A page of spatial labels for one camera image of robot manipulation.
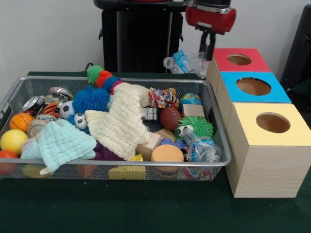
white wall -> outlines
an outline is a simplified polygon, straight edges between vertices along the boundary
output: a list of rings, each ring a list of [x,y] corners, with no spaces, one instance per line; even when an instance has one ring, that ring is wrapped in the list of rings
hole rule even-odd
[[[217,47],[256,47],[281,77],[304,5],[309,0],[232,0],[238,17]],[[201,33],[184,22],[186,52],[198,50]],[[103,64],[97,36],[101,10],[92,0],[0,0],[0,99],[28,71],[81,71]]]

green pom-pom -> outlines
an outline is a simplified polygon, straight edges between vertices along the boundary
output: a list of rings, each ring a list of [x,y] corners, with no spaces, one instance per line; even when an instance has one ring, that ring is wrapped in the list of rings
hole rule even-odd
[[[214,134],[214,126],[212,123],[209,123],[205,118],[198,117],[198,116],[187,116],[179,120],[179,124],[174,131],[175,138],[177,140],[182,140],[183,138],[178,136],[177,129],[179,126],[186,126],[191,125],[193,127],[194,133],[198,137],[209,136],[213,138]]]
[[[95,83],[102,70],[104,69],[100,66],[90,67],[90,69],[87,70],[88,83]]]

teal washcloth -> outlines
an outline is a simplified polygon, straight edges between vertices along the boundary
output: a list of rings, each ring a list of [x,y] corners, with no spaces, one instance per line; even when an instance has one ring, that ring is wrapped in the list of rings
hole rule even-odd
[[[50,122],[22,154],[22,159],[43,159],[50,172],[75,159],[93,159],[96,140],[68,121]]]

yellow ball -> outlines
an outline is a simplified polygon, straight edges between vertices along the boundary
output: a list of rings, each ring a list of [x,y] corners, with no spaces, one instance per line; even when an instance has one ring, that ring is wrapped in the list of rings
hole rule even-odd
[[[21,154],[23,144],[28,140],[27,134],[22,130],[9,130],[2,135],[0,147],[2,150],[10,150],[17,155]]]

metal mesh basket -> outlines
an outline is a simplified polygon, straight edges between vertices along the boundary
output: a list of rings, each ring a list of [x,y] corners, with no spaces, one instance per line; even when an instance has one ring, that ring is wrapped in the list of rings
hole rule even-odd
[[[219,163],[194,162],[128,162],[74,160],[47,176],[40,176],[45,167],[42,160],[0,159],[0,178],[52,178],[52,179],[97,179],[97,180],[181,180],[212,181],[220,169],[231,160],[228,141],[222,126],[212,87],[204,81],[193,80],[142,80],[123,79],[125,82],[139,84],[147,88],[167,89],[174,87],[177,97],[193,92],[202,100],[205,116],[215,127],[214,141],[222,148]],[[72,94],[85,89],[85,77],[40,77],[28,76],[17,80],[0,104],[0,136],[9,130],[9,119],[18,113],[23,104],[32,96],[46,95],[52,86],[61,86]],[[158,121],[145,121],[152,132],[163,127]]]

